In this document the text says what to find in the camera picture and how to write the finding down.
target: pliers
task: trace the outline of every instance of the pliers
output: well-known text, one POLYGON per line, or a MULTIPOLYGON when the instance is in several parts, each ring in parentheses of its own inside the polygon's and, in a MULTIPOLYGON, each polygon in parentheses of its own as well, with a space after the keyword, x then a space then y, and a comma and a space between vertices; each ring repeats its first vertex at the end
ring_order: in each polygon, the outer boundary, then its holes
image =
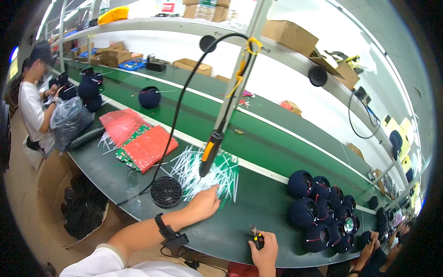
POLYGON ((254 237, 254 243, 255 243, 257 250, 262 249, 264 247, 263 235, 259 231, 257 231, 257 228, 252 223, 251 223, 251 225, 249 225, 249 227, 251 227, 251 233, 252 233, 252 236, 254 237))

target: clear plastic bag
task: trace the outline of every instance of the clear plastic bag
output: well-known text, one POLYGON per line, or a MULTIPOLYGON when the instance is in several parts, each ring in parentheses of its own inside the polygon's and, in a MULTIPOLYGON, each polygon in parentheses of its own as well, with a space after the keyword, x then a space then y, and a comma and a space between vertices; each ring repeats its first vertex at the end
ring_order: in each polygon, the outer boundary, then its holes
POLYGON ((57 104, 50 121, 55 147, 66 151, 80 132, 94 121, 94 117, 95 114, 87 110, 79 96, 57 104))

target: green workbench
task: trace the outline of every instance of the green workbench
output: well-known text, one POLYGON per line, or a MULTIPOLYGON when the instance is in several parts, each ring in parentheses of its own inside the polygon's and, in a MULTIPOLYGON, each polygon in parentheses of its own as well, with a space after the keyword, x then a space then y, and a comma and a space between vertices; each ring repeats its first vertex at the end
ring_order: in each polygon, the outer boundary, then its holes
MULTIPOLYGON (((162 116, 166 116, 163 115, 163 111, 170 112, 170 110, 169 105, 165 103, 169 102, 162 102, 162 108, 152 111, 152 115, 160 113, 162 116)), ((96 112, 93 124, 83 133, 101 126, 98 117, 114 110, 116 108, 109 104, 103 105, 96 112)), ((181 124, 186 122, 184 120, 186 117, 190 116, 183 115, 181 124)), ((167 155, 163 162, 170 161, 190 145, 183 140, 176 139, 179 147, 167 155)), ((104 154, 108 152, 108 149, 103 148, 102 145, 97 147, 99 141, 100 138, 96 138, 75 151, 70 151, 69 154, 84 174, 111 201, 119 203, 129 196, 136 195, 151 182, 155 167, 140 174, 115 158, 116 150, 104 154)), ((261 142, 261 140, 256 142, 258 147, 262 147, 260 146, 261 142)), ((165 164, 162 167, 170 172, 172 164, 165 164)), ((317 169, 317 172, 323 173, 322 168, 317 169)), ((165 173, 160 170, 159 175, 165 175, 165 173)), ((210 256, 246 264, 252 263, 247 243, 251 239, 250 223, 255 224, 261 230, 274 232, 277 235, 279 243, 277 267, 297 268, 328 265, 359 256, 355 250, 345 254, 336 254, 331 249, 319 253, 306 253, 301 246, 303 231, 290 227, 286 220, 286 213, 292 201, 293 199, 287 194, 285 184, 246 168, 240 168, 236 203, 226 204, 209 219, 188 226, 182 232, 186 233, 189 238, 188 247, 210 256)), ((121 208, 134 218, 145 220, 155 217, 160 212, 167 213, 181 209, 185 205, 186 202, 181 201, 174 208, 164 210, 157 207, 149 193, 146 193, 124 203, 121 208)), ((375 216, 373 214, 359 210, 356 210, 354 214, 361 221, 358 234, 365 230, 374 230, 375 216)))
MULTIPOLYGON (((67 61, 67 63, 69 77, 80 82, 79 72, 85 64, 73 61, 67 61)), ((169 126, 172 124, 176 101, 180 93, 179 88, 132 74, 130 71, 120 71, 102 66, 93 67, 96 72, 110 72, 104 75, 104 95, 164 124, 169 126), (140 107, 137 96, 131 97, 146 86, 156 86, 161 91, 176 91, 163 93, 160 107, 147 110, 140 107)), ((190 73, 188 70, 172 69, 171 67, 161 73, 146 69, 140 69, 137 72, 179 85, 185 83, 190 73)), ((189 88, 223 99, 224 97, 220 94, 225 93, 227 83, 196 74, 189 88)), ((369 171, 370 166, 363 159, 314 124, 258 95, 249 101, 251 106, 247 108, 248 111, 307 139, 348 163, 363 175, 369 171)), ((214 128, 220 106, 219 102, 187 92, 183 98, 177 130, 206 141, 214 128)), ((381 205, 386 204, 386 198, 381 196, 379 190, 343 164, 298 138, 248 114, 234 111, 225 134, 223 149, 286 177, 300 169, 309 171, 313 176, 325 176, 329 181, 338 185, 345 194, 353 195, 360 205, 363 204, 364 199, 367 200, 373 195, 379 197, 381 205), (241 129, 246 134, 239 135, 234 131, 235 129, 241 129)))

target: yellow bag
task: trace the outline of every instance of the yellow bag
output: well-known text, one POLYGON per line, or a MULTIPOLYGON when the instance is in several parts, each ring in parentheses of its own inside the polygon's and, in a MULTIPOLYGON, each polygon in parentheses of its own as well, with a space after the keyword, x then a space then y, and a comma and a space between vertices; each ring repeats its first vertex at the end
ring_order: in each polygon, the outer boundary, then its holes
POLYGON ((129 8, 127 8, 127 6, 113 8, 99 16, 97 23, 98 25, 103 25, 114 21, 128 19, 128 11, 129 8))

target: metal shelf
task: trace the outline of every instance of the metal shelf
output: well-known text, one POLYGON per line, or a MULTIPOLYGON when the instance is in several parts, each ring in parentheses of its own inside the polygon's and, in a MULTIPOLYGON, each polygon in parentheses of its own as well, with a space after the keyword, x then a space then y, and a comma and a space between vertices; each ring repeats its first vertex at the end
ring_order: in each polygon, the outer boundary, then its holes
MULTIPOLYGON (((121 20, 91 27, 63 38, 63 42, 94 34, 132 30, 171 31, 198 36, 213 35, 216 38, 229 33, 244 34, 246 32, 245 30, 229 25, 204 20, 177 17, 152 17, 121 20)), ((266 55, 278 62, 281 62, 282 64, 296 70, 306 77, 308 76, 309 69, 315 65, 315 63, 312 62, 310 59, 271 39, 260 37, 260 41, 263 43, 262 51, 260 52, 261 54, 266 55)), ((238 37, 227 38, 225 42, 238 45, 240 47, 245 46, 245 40, 238 37)), ((322 88, 334 95, 345 106, 348 106, 349 98, 351 97, 352 92, 347 89, 342 83, 340 83, 340 81, 337 80, 334 76, 328 73, 328 80, 322 88)), ((372 114, 370 114, 371 118, 368 117, 365 106, 362 105, 356 98, 352 100, 350 110, 366 125, 366 127, 372 133, 377 130, 377 128, 374 127, 371 123, 376 122, 376 118, 372 114)), ((404 189, 404 187, 407 186, 408 182, 406 180, 406 175, 403 172, 400 161, 395 161, 392 156, 391 142, 382 129, 376 132, 375 137, 378 139, 378 141, 383 146, 383 148, 391 158, 392 162, 394 163, 395 168, 402 178, 404 189)))

